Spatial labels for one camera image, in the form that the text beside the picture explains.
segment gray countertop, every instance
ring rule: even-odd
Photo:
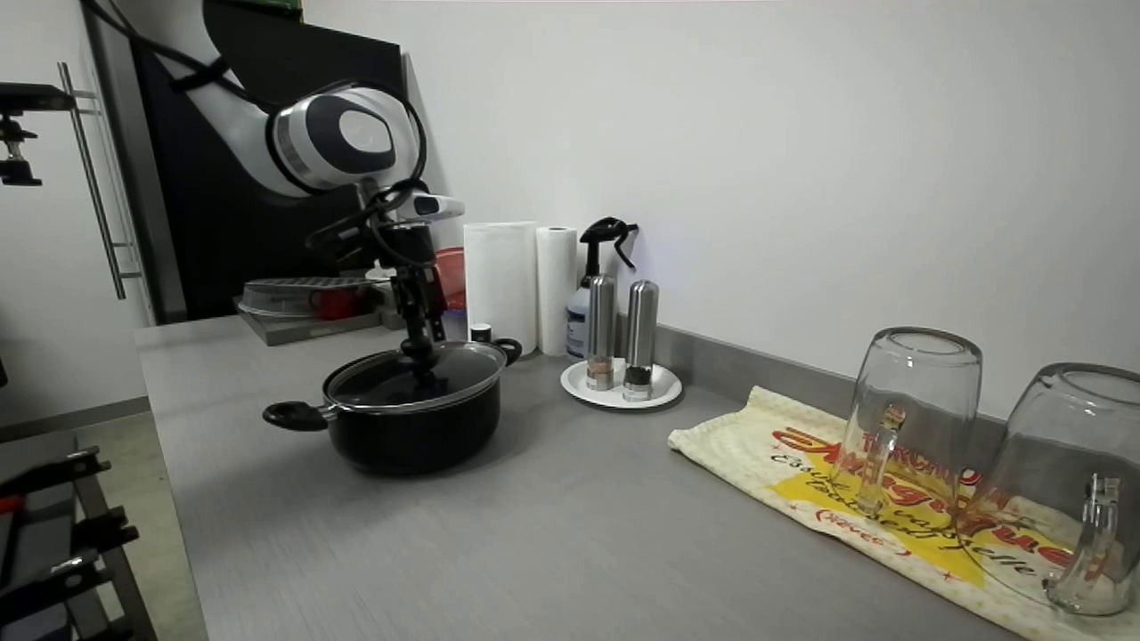
[[[745,404],[703,385],[607,413],[564,394],[564,361],[519,361],[496,442],[417,480],[360,477],[329,433],[260,424],[396,342],[267,348],[236,318],[143,340],[212,641],[1009,639],[668,451],[674,426]]]

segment white wall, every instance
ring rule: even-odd
[[[643,223],[664,323],[856,373],[884,323],[1140,366],[1140,2],[310,0],[400,36],[469,216]]]

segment spray bottle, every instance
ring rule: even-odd
[[[624,248],[629,234],[637,234],[637,223],[626,223],[616,216],[602,216],[582,234],[582,243],[588,245],[584,275],[565,302],[565,351],[577,361],[584,355],[584,342],[588,342],[590,281],[602,275],[598,245],[611,243],[616,255],[635,272]]]

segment dish towel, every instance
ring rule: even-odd
[[[1068,564],[1068,550],[1036,532],[985,526],[957,540],[930,526],[946,513],[920,486],[889,488],[888,518],[863,519],[835,480],[830,462],[840,433],[840,418],[750,387],[745,410],[674,431],[668,445],[802,526],[830,534],[1023,639],[1140,639],[1140,605],[1118,616],[1068,616],[1047,605],[1041,576],[1058,572],[1052,564]]]

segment drinking glass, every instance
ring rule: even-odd
[[[933,329],[878,331],[837,448],[840,495],[868,519],[903,506],[911,534],[946,532],[981,385],[983,351],[973,342]]]
[[[1026,582],[1013,582],[1068,613],[1130,610],[1140,558],[1140,373],[1042,366],[1013,410],[968,532],[1003,564],[1020,552]]]

